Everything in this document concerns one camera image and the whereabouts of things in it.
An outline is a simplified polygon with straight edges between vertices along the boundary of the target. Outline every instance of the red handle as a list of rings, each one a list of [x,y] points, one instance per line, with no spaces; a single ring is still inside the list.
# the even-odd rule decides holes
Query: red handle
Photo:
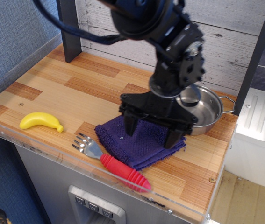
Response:
[[[151,186],[148,182],[148,180],[141,175],[139,172],[137,172],[135,169],[125,165],[124,163],[118,161],[114,157],[108,154],[103,154],[100,157],[101,163],[105,166],[108,171],[111,173],[122,177],[123,179],[126,179],[130,182],[133,182],[137,185],[140,185],[146,189],[151,190]],[[145,190],[138,188],[130,183],[125,182],[127,186],[132,188],[133,190],[136,190],[138,192],[146,192]]]

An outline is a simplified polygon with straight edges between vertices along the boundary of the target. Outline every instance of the wooden countertop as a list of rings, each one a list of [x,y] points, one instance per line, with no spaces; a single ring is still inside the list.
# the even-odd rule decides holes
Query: wooden countertop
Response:
[[[120,115],[120,94],[147,92],[150,76],[150,72],[87,53],[66,63],[60,45],[0,94],[0,131],[6,133],[7,139],[10,135],[26,144],[33,144],[27,140],[33,139],[57,149],[47,152],[57,161],[65,154],[70,156],[69,161],[78,158],[104,169],[100,161],[75,150],[72,141],[79,132],[97,140],[94,128]],[[223,99],[223,103],[227,110],[232,107],[229,101]],[[64,131],[58,133],[45,126],[21,130],[21,119],[31,112],[53,114]],[[167,198],[174,201],[174,212],[189,217],[188,220],[197,218],[183,211],[184,207],[206,214],[216,184],[209,179],[219,177],[236,120],[237,116],[223,114],[208,133],[187,136],[186,151],[180,150],[145,168],[142,174],[151,183],[152,191],[161,195],[153,199],[160,204],[166,203]]]

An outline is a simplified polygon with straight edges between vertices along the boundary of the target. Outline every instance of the metal pot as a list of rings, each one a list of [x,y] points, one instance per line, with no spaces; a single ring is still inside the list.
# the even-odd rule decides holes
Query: metal pot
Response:
[[[211,128],[213,128],[223,113],[233,112],[235,108],[234,100],[230,99],[229,97],[219,97],[213,91],[203,86],[196,85],[196,87],[201,94],[201,99],[196,106],[187,107],[181,102],[181,100],[183,102],[193,102],[195,99],[197,99],[197,95],[190,86],[183,90],[180,96],[176,98],[180,106],[198,118],[198,123],[193,126],[191,135],[199,135],[208,132]],[[221,98],[227,98],[228,100],[232,101],[234,104],[233,110],[223,111]]]

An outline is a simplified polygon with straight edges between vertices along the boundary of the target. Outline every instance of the yellow banana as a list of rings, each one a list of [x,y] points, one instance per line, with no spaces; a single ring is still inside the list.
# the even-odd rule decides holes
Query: yellow banana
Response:
[[[35,125],[56,128],[58,132],[62,132],[64,129],[55,116],[44,112],[29,113],[21,120],[19,127],[21,129],[27,129]]]

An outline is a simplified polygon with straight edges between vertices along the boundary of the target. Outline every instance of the fork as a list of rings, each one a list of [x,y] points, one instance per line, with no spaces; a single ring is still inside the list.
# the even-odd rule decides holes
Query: fork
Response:
[[[76,144],[72,144],[74,148],[91,158],[99,159],[109,172],[139,186],[142,186],[148,190],[151,190],[151,186],[148,180],[143,175],[141,175],[135,169],[115,159],[113,156],[102,153],[98,144],[90,137],[82,133],[78,133],[78,135],[79,136],[76,136],[78,140],[74,140]],[[141,189],[128,182],[125,182],[125,185],[138,192],[146,192],[146,190]]]

